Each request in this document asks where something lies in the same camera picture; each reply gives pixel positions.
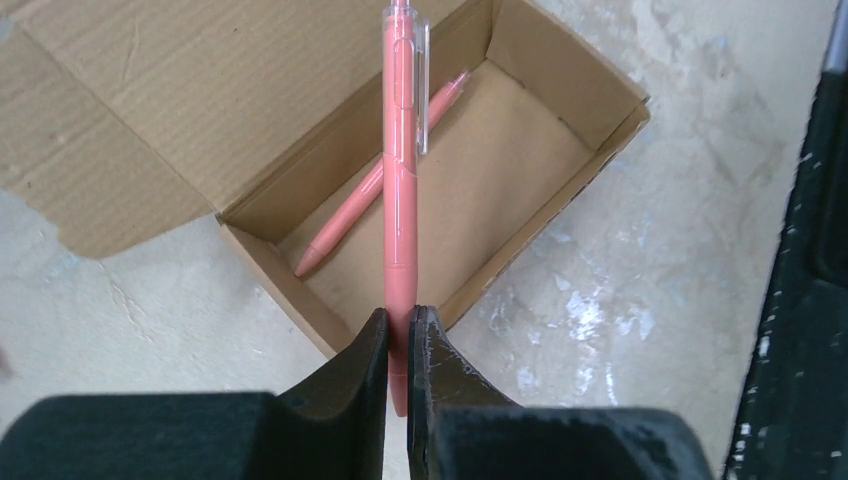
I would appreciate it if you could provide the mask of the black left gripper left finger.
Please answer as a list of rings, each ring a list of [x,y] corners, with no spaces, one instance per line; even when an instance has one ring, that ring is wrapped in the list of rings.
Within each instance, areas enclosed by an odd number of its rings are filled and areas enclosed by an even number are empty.
[[[5,479],[378,479],[388,320],[287,391],[64,395],[1,440]]]

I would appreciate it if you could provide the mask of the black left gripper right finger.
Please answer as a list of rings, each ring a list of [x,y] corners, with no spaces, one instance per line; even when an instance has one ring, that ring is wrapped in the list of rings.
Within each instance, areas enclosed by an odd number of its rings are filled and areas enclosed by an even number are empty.
[[[677,414],[645,407],[526,407],[417,307],[409,333],[407,453],[414,479],[710,479]]]

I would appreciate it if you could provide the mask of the salmon pen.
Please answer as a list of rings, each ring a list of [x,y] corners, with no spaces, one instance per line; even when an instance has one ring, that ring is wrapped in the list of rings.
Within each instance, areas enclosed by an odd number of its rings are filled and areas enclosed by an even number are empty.
[[[430,26],[408,1],[383,11],[384,306],[388,385],[408,415],[409,329],[418,294],[418,160],[428,151]]]
[[[463,71],[445,83],[430,99],[428,131],[432,131],[461,96],[471,73]],[[303,277],[313,271],[344,239],[383,190],[383,164],[378,161],[359,185],[335,211],[312,239],[301,256],[294,275]]]

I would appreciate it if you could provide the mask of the brown cardboard box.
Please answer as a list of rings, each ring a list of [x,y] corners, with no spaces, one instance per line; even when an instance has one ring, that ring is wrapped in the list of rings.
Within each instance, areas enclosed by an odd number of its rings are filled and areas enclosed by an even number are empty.
[[[647,94],[529,1],[421,1],[419,300],[454,324],[647,122]],[[1,185],[102,259],[214,213],[325,354],[383,302],[382,209],[309,240],[380,157],[381,1],[5,1]]]

